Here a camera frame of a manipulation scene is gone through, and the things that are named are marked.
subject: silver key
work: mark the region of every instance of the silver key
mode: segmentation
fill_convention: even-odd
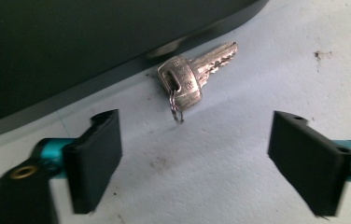
[[[175,56],[158,68],[159,80],[170,96],[170,108],[177,122],[183,122],[183,110],[202,99],[202,86],[209,75],[227,64],[236,52],[237,44],[228,42],[196,59]],[[181,112],[181,119],[177,117],[177,110]]]

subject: small metal ring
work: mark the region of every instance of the small metal ring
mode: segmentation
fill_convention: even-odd
[[[178,115],[176,113],[177,108],[176,108],[176,91],[174,90],[170,90],[170,98],[169,98],[169,103],[170,103],[170,110],[172,111],[173,114],[173,118],[175,119],[175,121],[179,124],[184,122],[184,116],[182,114],[182,111],[179,111],[180,114],[180,119],[178,118]]]
[[[38,170],[38,168],[36,166],[23,166],[15,171],[13,171],[10,174],[10,178],[12,179],[23,179],[27,176],[33,175],[36,171]]]

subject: key ring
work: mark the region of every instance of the key ring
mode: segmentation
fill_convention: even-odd
[[[184,116],[182,115],[182,110],[179,112],[181,115],[181,118],[178,118],[178,115],[176,113],[176,101],[175,101],[175,97],[176,97],[176,91],[174,90],[170,90],[170,98],[169,98],[169,103],[170,103],[170,109],[172,110],[172,114],[173,114],[173,118],[175,119],[175,121],[179,124],[184,122]]]

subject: white surface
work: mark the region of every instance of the white surface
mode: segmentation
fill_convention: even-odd
[[[91,116],[118,108],[124,156],[96,213],[73,215],[65,181],[51,181],[62,223],[328,223],[266,152],[274,110],[351,139],[351,0],[271,0],[242,27],[184,55],[226,41],[238,42],[239,53],[209,78],[184,124],[173,121],[151,68],[1,135],[0,175],[39,139],[78,137]],[[330,222],[351,223],[351,184]]]

